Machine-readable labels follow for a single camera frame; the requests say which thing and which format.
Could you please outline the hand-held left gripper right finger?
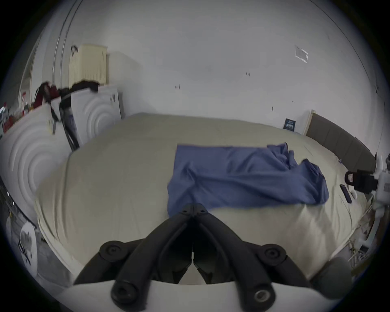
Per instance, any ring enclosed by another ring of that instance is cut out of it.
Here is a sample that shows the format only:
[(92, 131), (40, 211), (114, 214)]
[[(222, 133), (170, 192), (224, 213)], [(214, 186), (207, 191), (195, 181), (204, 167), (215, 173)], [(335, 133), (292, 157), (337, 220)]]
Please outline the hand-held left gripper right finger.
[(271, 285), (311, 289), (302, 271), (279, 245), (243, 241), (200, 204), (193, 204), (193, 263), (207, 284), (234, 281), (243, 309), (269, 309)]

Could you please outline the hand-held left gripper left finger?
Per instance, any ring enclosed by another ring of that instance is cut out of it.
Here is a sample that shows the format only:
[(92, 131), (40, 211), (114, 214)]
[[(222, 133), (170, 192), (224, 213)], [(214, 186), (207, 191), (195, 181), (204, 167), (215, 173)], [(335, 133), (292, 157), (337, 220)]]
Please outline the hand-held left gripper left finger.
[(144, 239), (102, 244), (74, 285), (113, 280), (115, 305), (146, 305), (151, 280), (178, 284), (192, 264), (194, 212), (194, 204), (186, 205)]

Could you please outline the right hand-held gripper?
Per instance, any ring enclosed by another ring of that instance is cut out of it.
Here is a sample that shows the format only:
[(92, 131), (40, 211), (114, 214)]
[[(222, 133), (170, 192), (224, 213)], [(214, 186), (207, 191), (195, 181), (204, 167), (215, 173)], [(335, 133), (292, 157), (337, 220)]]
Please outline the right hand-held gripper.
[(357, 191), (371, 196), (371, 209), (383, 212), (390, 202), (389, 156), (383, 159), (375, 154), (375, 170), (348, 171), (345, 173), (345, 183), (357, 187)]

